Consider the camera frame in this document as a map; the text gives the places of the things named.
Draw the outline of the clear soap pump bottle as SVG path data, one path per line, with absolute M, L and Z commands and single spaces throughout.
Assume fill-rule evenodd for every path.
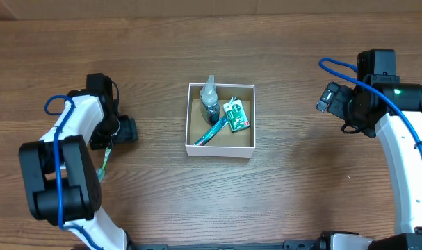
M 204 120 L 213 126 L 220 117 L 220 105 L 214 75 L 208 77 L 204 87 L 200 90 L 200 101 L 200 110 Z

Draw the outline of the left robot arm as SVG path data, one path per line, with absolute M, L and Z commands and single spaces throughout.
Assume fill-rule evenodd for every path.
M 135 249 L 102 208 L 104 171 L 89 154 L 138 140 L 135 120 L 119 112 L 117 84 L 103 73 L 89 74 L 85 88 L 59 98 L 64 109 L 54 113 L 56 123 L 19 148 L 30 213 L 75 234 L 89 249 Z

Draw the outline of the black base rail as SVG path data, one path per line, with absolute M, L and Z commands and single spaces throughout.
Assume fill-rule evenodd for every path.
M 130 242 L 128 250 L 329 250 L 327 240 L 285 240 L 278 243 L 249 244 L 192 244 L 172 246 L 167 244 L 136 244 Z

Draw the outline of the green soap bar package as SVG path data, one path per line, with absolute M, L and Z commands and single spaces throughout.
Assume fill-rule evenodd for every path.
M 232 97 L 223 105 L 223 110 L 228 119 L 232 133 L 242 131 L 250 127 L 243 103 L 240 99 Z

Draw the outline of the green Colgate toothbrush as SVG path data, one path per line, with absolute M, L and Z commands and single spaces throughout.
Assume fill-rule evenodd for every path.
M 96 171 L 97 178 L 98 178 L 99 182 L 102 182 L 104 177 L 105 177 L 106 166 L 107 166 L 110 154 L 111 154 L 111 148 L 106 148 L 105 153 L 104 153 L 104 160 L 103 160 L 102 166 L 100 168 L 98 168 L 97 171 Z

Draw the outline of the Colgate toothpaste tube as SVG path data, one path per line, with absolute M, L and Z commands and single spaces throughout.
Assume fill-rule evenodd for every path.
M 204 146 L 206 145 L 216 134 L 218 134 L 226 125 L 228 124 L 228 119 L 226 116 L 223 116 L 219 119 L 200 139 L 198 139 L 194 145 L 195 146 Z

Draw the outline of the white cardboard box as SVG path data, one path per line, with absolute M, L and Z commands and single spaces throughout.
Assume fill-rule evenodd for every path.
M 210 128 L 200 112 L 200 90 L 203 83 L 191 83 L 188 86 L 185 148 L 188 156 L 216 156 L 251 158 L 256 148 L 256 95 L 254 85 L 218 83 L 216 85 L 220 105 L 232 97 L 242 101 L 250 127 L 231 132 L 224 127 L 204 146 L 194 143 Z

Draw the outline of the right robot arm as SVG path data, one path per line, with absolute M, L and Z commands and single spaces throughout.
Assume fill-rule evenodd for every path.
M 393 49 L 371 49 L 356 65 L 322 58 L 326 72 L 355 84 L 331 82 L 316 109 L 344 124 L 345 134 L 378 138 L 389 168 L 395 203 L 395 234 L 372 240 L 358 233 L 325 231 L 314 249 L 422 249 L 422 85 L 401 83 Z

